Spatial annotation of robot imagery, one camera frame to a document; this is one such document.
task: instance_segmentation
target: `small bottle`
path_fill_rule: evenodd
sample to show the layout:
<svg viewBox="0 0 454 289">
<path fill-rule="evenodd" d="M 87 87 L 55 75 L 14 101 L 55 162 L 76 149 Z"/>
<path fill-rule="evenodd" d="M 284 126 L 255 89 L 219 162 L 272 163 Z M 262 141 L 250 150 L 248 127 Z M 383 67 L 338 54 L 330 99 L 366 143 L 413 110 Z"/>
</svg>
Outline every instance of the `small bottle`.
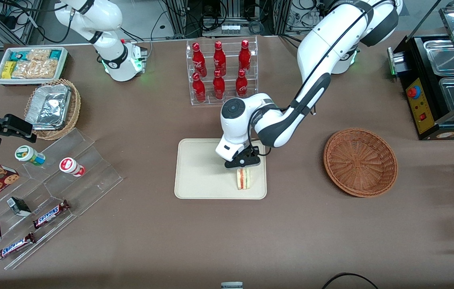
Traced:
<svg viewBox="0 0 454 289">
<path fill-rule="evenodd" d="M 199 103 L 205 102 L 205 86 L 198 73 L 193 74 L 193 93 Z"/>
<path fill-rule="evenodd" d="M 215 87 L 215 97 L 218 100 L 222 100 L 225 93 L 225 80 L 223 80 L 222 73 L 220 70 L 215 70 L 215 78 L 213 80 L 213 86 Z"/>
<path fill-rule="evenodd" d="M 236 94 L 239 97 L 247 96 L 247 78 L 245 77 L 245 70 L 240 69 L 238 71 L 238 78 L 236 79 Z"/>
<path fill-rule="evenodd" d="M 250 70 L 250 51 L 249 41 L 241 41 L 241 51 L 239 52 L 239 69 L 244 69 L 245 73 L 249 73 Z"/>
<path fill-rule="evenodd" d="M 195 71 L 200 73 L 201 77 L 207 76 L 207 69 L 205 68 L 205 58 L 203 53 L 200 51 L 200 45 L 195 42 L 192 44 L 193 48 L 193 66 Z"/>
<path fill-rule="evenodd" d="M 45 163 L 45 155 L 38 153 L 35 149 L 30 146 L 20 146 L 15 151 L 15 157 L 19 161 L 27 161 L 35 166 L 41 166 Z"/>
<path fill-rule="evenodd" d="M 215 70 L 220 70 L 222 76 L 227 74 L 227 61 L 225 60 L 225 52 L 222 49 L 222 42 L 215 42 L 215 55 L 213 56 L 215 61 Z"/>
<path fill-rule="evenodd" d="M 82 176 L 86 172 L 86 168 L 79 165 L 77 161 L 71 157 L 65 157 L 65 159 L 61 160 L 60 170 L 73 176 Z"/>
</svg>

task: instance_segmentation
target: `clear acrylic display stand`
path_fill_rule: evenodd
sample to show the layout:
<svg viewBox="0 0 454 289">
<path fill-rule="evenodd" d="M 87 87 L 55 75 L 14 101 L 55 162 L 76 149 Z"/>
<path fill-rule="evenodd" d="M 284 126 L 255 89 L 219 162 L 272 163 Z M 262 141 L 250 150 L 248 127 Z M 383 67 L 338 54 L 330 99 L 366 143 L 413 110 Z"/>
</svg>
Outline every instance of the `clear acrylic display stand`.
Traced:
<svg viewBox="0 0 454 289">
<path fill-rule="evenodd" d="M 215 54 L 215 41 L 218 39 L 204 39 L 204 40 L 194 40 L 186 42 L 186 63 L 188 69 L 188 82 L 190 83 L 190 96 L 192 105 L 195 104 L 223 104 L 225 101 L 236 95 L 236 79 L 238 78 L 239 71 L 239 52 L 241 51 L 241 41 L 249 41 L 249 50 L 250 50 L 250 70 L 247 73 L 247 97 L 258 93 L 258 70 L 257 70 L 257 39 L 255 37 L 235 37 L 235 38 L 222 38 L 222 47 L 225 52 L 227 59 L 227 74 L 223 77 L 225 80 L 225 95 L 222 100 L 218 100 L 215 97 L 215 91 L 213 87 L 213 79 L 215 65 L 213 61 L 213 56 Z M 193 66 L 193 50 L 192 44 L 197 42 L 200 44 L 200 50 L 205 57 L 205 67 L 207 69 L 207 76 L 202 77 L 201 80 L 205 85 L 205 102 L 198 102 L 193 93 L 193 78 L 192 75 L 195 72 L 195 67 Z"/>
<path fill-rule="evenodd" d="M 35 167 L 24 163 L 19 171 L 21 178 L 16 187 L 7 188 L 0 194 L 0 224 L 2 239 L 0 250 L 34 232 L 37 240 L 20 252 L 14 252 L 0 261 L 4 269 L 15 269 L 61 229 L 83 214 L 101 199 L 115 185 L 123 180 L 117 171 L 106 162 L 93 147 L 93 141 L 77 128 L 57 140 L 43 152 L 46 161 Z M 65 157 L 72 157 L 86 168 L 81 177 L 59 170 L 59 163 Z M 16 216 L 6 203 L 11 196 L 23 199 L 31 209 L 27 217 Z M 33 221 L 53 209 L 64 199 L 71 208 L 58 215 L 44 227 L 34 230 Z"/>
</svg>

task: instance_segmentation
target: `coca-cola bottle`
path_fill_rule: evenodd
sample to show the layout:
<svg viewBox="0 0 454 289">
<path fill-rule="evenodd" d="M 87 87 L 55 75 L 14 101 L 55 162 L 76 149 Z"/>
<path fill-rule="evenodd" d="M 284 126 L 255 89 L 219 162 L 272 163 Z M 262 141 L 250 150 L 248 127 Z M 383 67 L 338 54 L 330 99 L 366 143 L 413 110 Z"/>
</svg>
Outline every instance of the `coca-cola bottle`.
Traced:
<svg viewBox="0 0 454 289">
<path fill-rule="evenodd" d="M 205 68 L 205 58 L 203 53 L 200 51 L 200 45 L 195 42 L 192 44 L 193 48 L 193 66 L 195 71 L 200 73 L 201 77 L 207 76 L 207 69 Z"/>
<path fill-rule="evenodd" d="M 250 70 L 250 51 L 249 41 L 241 41 L 241 51 L 239 52 L 239 69 L 244 69 L 245 73 L 249 73 Z"/>
<path fill-rule="evenodd" d="M 225 93 L 225 80 L 223 80 L 222 73 L 219 69 L 215 70 L 215 78 L 213 80 L 213 86 L 215 88 L 215 97 L 218 100 L 223 99 Z"/>
<path fill-rule="evenodd" d="M 215 42 L 215 55 L 213 59 L 215 61 L 215 69 L 220 70 L 222 76 L 225 76 L 227 73 L 227 61 L 225 60 L 225 52 L 222 49 L 222 42 L 220 41 Z"/>
<path fill-rule="evenodd" d="M 197 102 L 205 102 L 205 86 L 198 73 L 193 73 L 193 93 Z"/>
<path fill-rule="evenodd" d="M 247 96 L 247 78 L 245 77 L 245 70 L 238 71 L 238 78 L 236 79 L 236 94 L 239 97 Z"/>
</svg>

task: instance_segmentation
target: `wicker basket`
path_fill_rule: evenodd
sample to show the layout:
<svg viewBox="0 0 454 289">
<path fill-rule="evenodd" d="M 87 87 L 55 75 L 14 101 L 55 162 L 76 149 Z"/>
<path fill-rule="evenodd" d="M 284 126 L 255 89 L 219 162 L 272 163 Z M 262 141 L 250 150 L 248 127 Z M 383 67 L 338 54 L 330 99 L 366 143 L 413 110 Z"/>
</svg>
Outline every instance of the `wicker basket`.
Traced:
<svg viewBox="0 0 454 289">
<path fill-rule="evenodd" d="M 328 176 L 345 192 L 376 197 L 396 182 L 398 165 L 393 150 L 381 137 L 362 128 L 341 130 L 324 151 Z"/>
<path fill-rule="evenodd" d="M 37 135 L 37 137 L 46 140 L 56 140 L 59 138 L 64 137 L 68 134 L 77 123 L 77 119 L 79 118 L 79 110 L 81 109 L 81 97 L 79 95 L 79 91 L 75 88 L 75 86 L 68 80 L 65 79 L 58 79 L 55 81 L 47 82 L 43 85 L 57 85 L 57 84 L 64 84 L 69 86 L 72 89 L 72 95 L 70 98 L 70 107 L 68 108 L 67 113 L 67 121 L 61 130 L 33 130 L 33 133 Z M 31 97 L 27 101 L 27 106 L 24 110 L 24 118 L 27 115 L 27 111 L 31 106 L 31 100 L 33 99 L 34 92 L 31 94 Z"/>
</svg>

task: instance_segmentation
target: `table surface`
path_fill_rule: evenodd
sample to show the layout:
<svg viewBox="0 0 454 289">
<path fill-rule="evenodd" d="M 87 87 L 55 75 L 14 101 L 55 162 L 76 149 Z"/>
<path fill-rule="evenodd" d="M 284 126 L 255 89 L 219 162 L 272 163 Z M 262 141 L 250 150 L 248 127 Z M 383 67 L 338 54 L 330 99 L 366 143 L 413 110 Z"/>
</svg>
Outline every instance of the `table surface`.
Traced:
<svg viewBox="0 0 454 289">
<path fill-rule="evenodd" d="M 218 106 L 191 106 L 185 41 L 154 44 L 147 72 L 115 82 L 93 46 L 67 46 L 66 78 L 82 97 L 77 127 L 126 179 L 0 287 L 313 289 L 333 275 L 362 274 L 380 288 L 454 288 L 454 141 L 418 141 L 405 94 L 390 77 L 386 48 L 402 33 L 362 47 L 290 142 L 267 157 L 260 201 L 174 196 L 177 146 L 219 138 Z M 259 88 L 287 106 L 301 84 L 296 49 L 258 37 Z M 23 115 L 32 87 L 0 85 L 0 116 Z M 338 130 L 366 128 L 388 141 L 399 177 L 387 194 L 358 199 L 326 175 L 323 150 Z M 51 142 L 38 141 L 38 150 Z M 20 139 L 4 138 L 0 163 Z M 369 288 L 344 277 L 332 288 Z"/>
</svg>

